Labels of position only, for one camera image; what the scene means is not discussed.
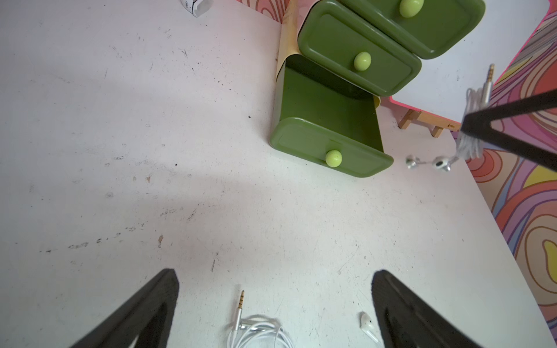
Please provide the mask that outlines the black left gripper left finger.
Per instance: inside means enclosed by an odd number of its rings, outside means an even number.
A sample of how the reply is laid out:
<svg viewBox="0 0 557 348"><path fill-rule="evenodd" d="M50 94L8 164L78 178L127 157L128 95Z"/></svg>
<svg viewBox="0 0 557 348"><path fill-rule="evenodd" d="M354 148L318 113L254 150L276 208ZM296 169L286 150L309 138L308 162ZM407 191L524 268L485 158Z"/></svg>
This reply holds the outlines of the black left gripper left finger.
<svg viewBox="0 0 557 348"><path fill-rule="evenodd" d="M179 293L173 269L166 268L74 347L166 347Z"/></svg>

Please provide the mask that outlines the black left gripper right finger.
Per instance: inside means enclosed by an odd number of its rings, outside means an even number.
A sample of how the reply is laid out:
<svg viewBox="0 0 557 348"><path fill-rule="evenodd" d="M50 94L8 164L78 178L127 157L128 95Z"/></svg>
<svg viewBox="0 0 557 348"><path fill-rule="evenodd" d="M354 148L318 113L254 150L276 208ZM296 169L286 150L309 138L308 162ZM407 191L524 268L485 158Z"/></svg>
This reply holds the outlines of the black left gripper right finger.
<svg viewBox="0 0 557 348"><path fill-rule="evenodd" d="M386 347L480 347L389 271L375 272L371 296Z"/></svg>

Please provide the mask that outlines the white earphones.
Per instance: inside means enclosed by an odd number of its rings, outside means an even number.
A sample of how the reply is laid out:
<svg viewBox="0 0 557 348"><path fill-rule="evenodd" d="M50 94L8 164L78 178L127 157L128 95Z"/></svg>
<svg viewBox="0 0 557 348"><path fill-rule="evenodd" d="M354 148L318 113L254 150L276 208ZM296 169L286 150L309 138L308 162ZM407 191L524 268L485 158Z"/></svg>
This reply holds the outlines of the white earphones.
<svg viewBox="0 0 557 348"><path fill-rule="evenodd" d="M374 325L371 316L366 312L360 312L360 329L365 335L374 342L376 347L383 347L383 343L381 340L381 334L378 328Z"/></svg>
<svg viewBox="0 0 557 348"><path fill-rule="evenodd" d="M279 320L267 316L250 316L243 318L245 290L239 295L226 347L249 347L263 339L270 339L273 347L294 348L294 342Z"/></svg>
<svg viewBox="0 0 557 348"><path fill-rule="evenodd" d="M486 79L482 87L477 89L469 88L466 92L466 107L464 111L461 130L456 139L455 154L452 156L438 156L432 161L423 161L416 156L409 155L405 164L408 169L415 169L424 165L431 165L437 171L450 172L452 165L459 160L472 160L479 158L483 151L483 141L471 133L472 119L470 114L487 109L493 90L493 80L495 74L495 64L489 65Z"/></svg>

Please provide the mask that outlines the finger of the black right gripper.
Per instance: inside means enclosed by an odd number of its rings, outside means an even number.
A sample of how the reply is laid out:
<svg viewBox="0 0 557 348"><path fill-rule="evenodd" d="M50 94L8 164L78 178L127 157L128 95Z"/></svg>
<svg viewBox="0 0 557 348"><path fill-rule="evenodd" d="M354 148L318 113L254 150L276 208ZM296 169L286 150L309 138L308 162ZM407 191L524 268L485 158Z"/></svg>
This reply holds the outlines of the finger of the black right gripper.
<svg viewBox="0 0 557 348"><path fill-rule="evenodd" d="M483 141L556 171L556 90L470 114L471 133Z"/></svg>

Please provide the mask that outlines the green top drawer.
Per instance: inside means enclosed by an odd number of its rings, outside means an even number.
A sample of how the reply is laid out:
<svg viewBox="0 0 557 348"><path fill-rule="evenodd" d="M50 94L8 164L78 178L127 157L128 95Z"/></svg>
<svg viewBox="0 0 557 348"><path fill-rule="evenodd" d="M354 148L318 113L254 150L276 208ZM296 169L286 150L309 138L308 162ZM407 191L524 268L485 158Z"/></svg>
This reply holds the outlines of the green top drawer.
<svg viewBox="0 0 557 348"><path fill-rule="evenodd" d="M346 7L422 59L443 55L480 23L483 1L343 1Z"/></svg>

